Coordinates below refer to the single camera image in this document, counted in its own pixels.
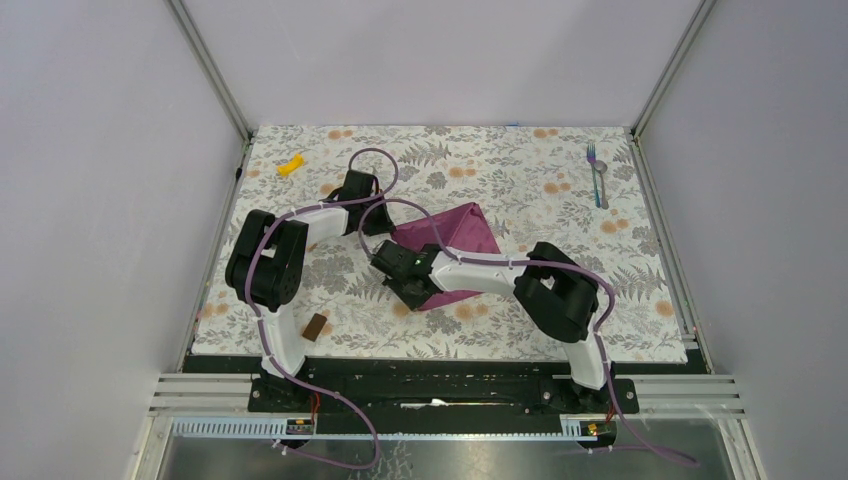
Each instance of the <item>folded cloth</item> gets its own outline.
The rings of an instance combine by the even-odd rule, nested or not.
[[[495,235],[483,216],[483,210],[476,203],[466,203],[438,213],[433,215],[433,220],[436,222],[436,229],[439,231],[442,241],[448,247],[466,252],[501,253]],[[416,252],[428,243],[438,243],[436,234],[426,218],[399,225],[397,230],[392,233],[392,240],[398,245]],[[418,310],[442,307],[479,294],[479,292],[468,290],[438,293],[424,302],[424,305],[421,305]]]

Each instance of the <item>table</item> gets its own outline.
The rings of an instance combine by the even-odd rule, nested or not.
[[[595,207],[586,145],[609,166],[608,210]],[[224,269],[250,210],[279,214],[315,204],[344,178],[361,148],[389,151],[400,164],[390,197],[438,213],[478,203],[501,252],[524,252],[537,241],[557,245],[608,279],[617,308],[602,329],[612,360],[686,361],[675,308],[623,128],[263,126],[259,129],[206,302],[198,312],[193,354],[259,355],[247,305],[224,282]],[[301,153],[289,177],[276,169]],[[355,168],[388,184],[392,169],[369,153]],[[419,218],[392,204],[395,224]],[[371,237],[374,247],[388,235]],[[313,313],[328,317],[307,355],[562,361],[559,342],[541,333],[518,303],[491,294],[427,312],[410,312],[380,282],[355,235],[310,245],[294,311],[299,328]],[[604,295],[601,310],[606,306]]]

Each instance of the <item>blue fork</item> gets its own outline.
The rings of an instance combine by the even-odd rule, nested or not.
[[[595,143],[589,142],[586,148],[586,160],[589,162],[589,168],[592,169],[592,185],[595,186],[595,206],[601,208],[601,195],[598,193],[598,174],[595,171]]]

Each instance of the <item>spoon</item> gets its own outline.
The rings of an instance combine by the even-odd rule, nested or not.
[[[603,160],[595,160],[595,163],[592,164],[592,168],[594,168],[595,171],[598,172],[598,176],[601,177],[601,208],[606,210],[609,208],[609,202],[607,202],[607,186],[604,183],[604,174],[607,173],[607,169],[609,167],[607,167],[606,162]]]

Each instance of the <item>yellow object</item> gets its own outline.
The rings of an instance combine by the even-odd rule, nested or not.
[[[280,172],[280,175],[285,177],[288,176],[288,174],[290,174],[291,172],[300,168],[301,165],[303,165],[303,156],[301,156],[299,153],[296,153],[295,156],[292,157],[291,162],[277,167],[277,171]]]

